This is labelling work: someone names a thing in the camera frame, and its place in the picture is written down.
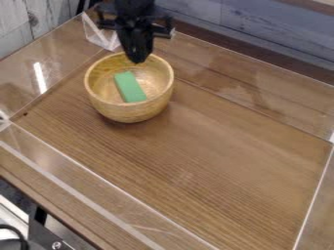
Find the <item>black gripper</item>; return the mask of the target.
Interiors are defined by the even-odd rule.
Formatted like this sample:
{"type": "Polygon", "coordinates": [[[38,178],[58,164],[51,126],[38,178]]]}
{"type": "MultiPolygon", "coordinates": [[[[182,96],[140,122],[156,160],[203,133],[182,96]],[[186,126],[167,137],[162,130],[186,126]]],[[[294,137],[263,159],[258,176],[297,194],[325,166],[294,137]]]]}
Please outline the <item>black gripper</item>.
{"type": "Polygon", "coordinates": [[[174,18],[160,7],[148,7],[134,17],[122,16],[115,6],[96,6],[95,12],[98,27],[116,32],[126,55],[134,63],[138,61],[138,41],[139,61],[143,63],[152,52],[154,38],[171,39],[175,35],[174,18]]]}

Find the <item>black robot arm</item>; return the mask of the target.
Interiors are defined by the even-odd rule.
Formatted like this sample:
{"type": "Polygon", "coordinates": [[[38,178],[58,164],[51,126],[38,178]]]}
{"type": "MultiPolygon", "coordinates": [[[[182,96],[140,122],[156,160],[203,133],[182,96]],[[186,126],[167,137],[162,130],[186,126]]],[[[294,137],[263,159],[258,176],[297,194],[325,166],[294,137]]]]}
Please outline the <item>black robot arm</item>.
{"type": "Polygon", "coordinates": [[[132,63],[143,63],[154,50],[154,39],[171,39],[174,18],[155,5],[155,0],[112,0],[95,5],[98,27],[116,32],[132,63]]]}

